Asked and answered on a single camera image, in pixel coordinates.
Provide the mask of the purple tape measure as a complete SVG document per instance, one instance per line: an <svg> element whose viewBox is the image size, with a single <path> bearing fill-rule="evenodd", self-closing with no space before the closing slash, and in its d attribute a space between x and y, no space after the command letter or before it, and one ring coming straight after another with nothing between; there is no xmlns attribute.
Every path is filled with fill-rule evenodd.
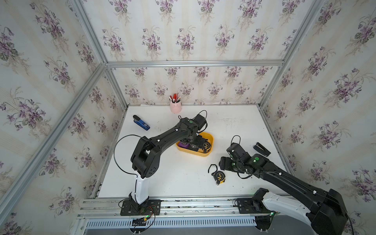
<svg viewBox="0 0 376 235"><path fill-rule="evenodd" d="M180 141L180 142L178 143L178 146L179 146L180 148L189 149L189 147L190 147L190 143Z"/></svg>

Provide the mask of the black yellow tape measure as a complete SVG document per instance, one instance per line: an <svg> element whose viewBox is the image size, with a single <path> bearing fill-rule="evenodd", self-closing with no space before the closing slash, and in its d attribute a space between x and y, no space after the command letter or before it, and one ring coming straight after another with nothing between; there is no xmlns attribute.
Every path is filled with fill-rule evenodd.
<svg viewBox="0 0 376 235"><path fill-rule="evenodd" d="M204 154L209 153L211 151L212 145L210 142L205 141L202 145L202 151Z"/></svg>
<svg viewBox="0 0 376 235"><path fill-rule="evenodd" d="M213 177L217 186L224 183L226 180L226 176L223 171L218 170L218 166L216 164L211 164L208 168L208 173Z"/></svg>

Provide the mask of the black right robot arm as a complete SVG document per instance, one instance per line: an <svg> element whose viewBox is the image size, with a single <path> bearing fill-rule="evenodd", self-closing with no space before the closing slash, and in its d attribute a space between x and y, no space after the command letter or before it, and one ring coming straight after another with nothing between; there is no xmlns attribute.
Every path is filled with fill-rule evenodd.
<svg viewBox="0 0 376 235"><path fill-rule="evenodd" d="M236 200L240 214L269 214L256 220L256 228L260 231L269 229L272 218L279 212L309 225L318 235L343 233L350 218L339 192L317 188L282 170L268 158L270 151L260 143L256 143L254 150L256 154L250 155L240 144L231 143L227 148L229 156L220 159L220 169L255 176L291 197L284 198L260 188L251 198Z"/></svg>

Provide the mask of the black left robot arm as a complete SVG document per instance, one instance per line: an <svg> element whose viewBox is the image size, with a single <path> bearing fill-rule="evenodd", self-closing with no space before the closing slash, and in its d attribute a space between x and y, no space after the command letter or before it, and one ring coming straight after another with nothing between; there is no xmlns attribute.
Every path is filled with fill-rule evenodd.
<svg viewBox="0 0 376 235"><path fill-rule="evenodd" d="M174 127L160 135L141 137L131 156L137 178L129 200L138 206L146 204L149 199L149 178L158 170L161 155L174 144L180 143L191 151L209 153L212 144L201 135L207 126L207 117L197 114L194 118L180 117Z"/></svg>

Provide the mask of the yellow storage tray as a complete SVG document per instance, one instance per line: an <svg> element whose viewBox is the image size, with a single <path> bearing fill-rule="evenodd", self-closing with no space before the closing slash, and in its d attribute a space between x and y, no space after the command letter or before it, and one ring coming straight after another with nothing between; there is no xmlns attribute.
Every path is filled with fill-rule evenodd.
<svg viewBox="0 0 376 235"><path fill-rule="evenodd" d="M200 157L207 157L212 152L214 137L207 132L197 135L192 143L179 141L175 145L179 151L193 154Z"/></svg>

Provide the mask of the pink pen holder cup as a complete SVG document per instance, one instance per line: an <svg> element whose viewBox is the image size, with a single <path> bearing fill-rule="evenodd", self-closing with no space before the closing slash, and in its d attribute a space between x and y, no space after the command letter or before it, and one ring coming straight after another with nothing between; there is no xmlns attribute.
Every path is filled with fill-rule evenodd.
<svg viewBox="0 0 376 235"><path fill-rule="evenodd" d="M170 110L174 114L179 114L182 111L182 103L179 102L170 102Z"/></svg>

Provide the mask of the red pens in cup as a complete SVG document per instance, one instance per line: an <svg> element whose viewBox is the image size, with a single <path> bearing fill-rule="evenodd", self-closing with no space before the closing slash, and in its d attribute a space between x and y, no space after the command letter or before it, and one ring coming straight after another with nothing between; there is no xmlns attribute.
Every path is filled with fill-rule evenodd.
<svg viewBox="0 0 376 235"><path fill-rule="evenodd" d="M170 103L179 103L180 101L181 101L181 97L179 96L179 93L175 93L169 96Z"/></svg>

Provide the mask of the blue black stapler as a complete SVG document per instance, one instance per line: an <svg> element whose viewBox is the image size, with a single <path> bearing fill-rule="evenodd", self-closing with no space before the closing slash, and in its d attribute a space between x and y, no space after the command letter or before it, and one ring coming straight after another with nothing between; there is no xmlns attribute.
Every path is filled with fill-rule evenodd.
<svg viewBox="0 0 376 235"><path fill-rule="evenodd" d="M143 121L140 117L138 117L137 115L134 115L133 116L133 121L134 123L136 123L139 127L141 127L142 129L148 131L150 129L150 126L145 122Z"/></svg>

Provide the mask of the small circuit board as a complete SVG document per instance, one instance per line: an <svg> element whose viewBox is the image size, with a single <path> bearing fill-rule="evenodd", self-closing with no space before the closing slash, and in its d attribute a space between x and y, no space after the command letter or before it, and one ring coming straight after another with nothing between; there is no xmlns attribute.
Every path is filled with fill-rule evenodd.
<svg viewBox="0 0 376 235"><path fill-rule="evenodd" d="M132 226L137 227L137 226L145 226L147 224L147 219L146 218L137 218L132 220Z"/></svg>

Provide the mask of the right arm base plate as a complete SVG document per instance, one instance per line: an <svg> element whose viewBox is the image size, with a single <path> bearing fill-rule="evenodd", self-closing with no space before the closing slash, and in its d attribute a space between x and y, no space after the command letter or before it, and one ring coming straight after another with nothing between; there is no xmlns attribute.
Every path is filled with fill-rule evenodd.
<svg viewBox="0 0 376 235"><path fill-rule="evenodd" d="M238 198L234 202L240 214L271 214L260 200L253 198Z"/></svg>

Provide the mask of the aluminium mounting rail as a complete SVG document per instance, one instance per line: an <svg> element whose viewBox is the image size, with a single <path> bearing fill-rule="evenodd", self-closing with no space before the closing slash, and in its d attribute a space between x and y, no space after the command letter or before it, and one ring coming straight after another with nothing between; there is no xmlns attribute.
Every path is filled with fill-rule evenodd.
<svg viewBox="0 0 376 235"><path fill-rule="evenodd" d="M142 229L152 232L157 228L214 228L255 226L258 217L271 219L276 211L241 214L236 203L237 196L214 197L161 197L159 214L146 222L145 226L134 226L136 215L121 215L122 198L85 199L80 204L74 220L72 235L85 235L91 229L133 229L140 234Z"/></svg>

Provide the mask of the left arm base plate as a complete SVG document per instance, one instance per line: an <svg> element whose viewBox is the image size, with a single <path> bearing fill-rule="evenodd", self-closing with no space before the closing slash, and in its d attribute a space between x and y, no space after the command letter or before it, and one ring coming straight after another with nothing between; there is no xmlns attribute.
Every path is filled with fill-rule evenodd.
<svg viewBox="0 0 376 235"><path fill-rule="evenodd" d="M133 199L125 199L120 203L120 215L159 215L161 211L161 202L161 200L147 199L142 204L138 204Z"/></svg>

